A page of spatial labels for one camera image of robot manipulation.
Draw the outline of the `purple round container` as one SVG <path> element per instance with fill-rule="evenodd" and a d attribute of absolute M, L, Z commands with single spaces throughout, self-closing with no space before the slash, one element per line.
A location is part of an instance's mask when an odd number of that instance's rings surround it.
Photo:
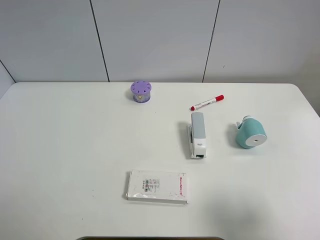
<path fill-rule="evenodd" d="M 132 98 L 137 103 L 146 103 L 151 99 L 152 85 L 148 81 L 135 81 L 131 84 Z"/>

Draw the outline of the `white grey stapler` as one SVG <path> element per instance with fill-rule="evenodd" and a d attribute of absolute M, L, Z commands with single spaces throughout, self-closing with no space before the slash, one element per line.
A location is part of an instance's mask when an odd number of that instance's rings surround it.
<path fill-rule="evenodd" d="M 191 124 L 187 126 L 189 151 L 191 159 L 203 159 L 207 156 L 207 143 L 204 114 L 193 112 Z"/>

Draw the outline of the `red whiteboard marker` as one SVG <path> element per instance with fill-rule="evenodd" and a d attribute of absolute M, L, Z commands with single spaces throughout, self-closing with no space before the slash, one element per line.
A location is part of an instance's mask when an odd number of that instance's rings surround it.
<path fill-rule="evenodd" d="M 224 99 L 224 95 L 219 95 L 219 96 L 216 96 L 216 97 L 214 97 L 212 99 L 209 99 L 209 100 L 206 100 L 206 101 L 203 101 L 201 103 L 198 103 L 198 104 L 195 104 L 195 105 L 191 106 L 190 110 L 191 111 L 196 111 L 196 110 L 199 110 L 199 109 L 201 109 L 203 107 L 211 105 L 213 103 L 222 101 L 223 99 Z"/>

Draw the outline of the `white cardboard box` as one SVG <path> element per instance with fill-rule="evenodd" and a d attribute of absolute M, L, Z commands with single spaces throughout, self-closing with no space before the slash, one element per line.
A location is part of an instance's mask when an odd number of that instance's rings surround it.
<path fill-rule="evenodd" d="M 189 179 L 186 173 L 132 170 L 126 199 L 129 201 L 181 204 L 189 201 Z"/>

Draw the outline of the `teal pencil sharpener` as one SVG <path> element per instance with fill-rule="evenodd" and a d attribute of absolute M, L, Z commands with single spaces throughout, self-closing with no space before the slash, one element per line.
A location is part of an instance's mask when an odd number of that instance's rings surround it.
<path fill-rule="evenodd" d="M 252 149 L 268 139 L 263 125 L 254 117 L 247 115 L 242 122 L 237 122 L 236 143 L 244 149 Z"/>

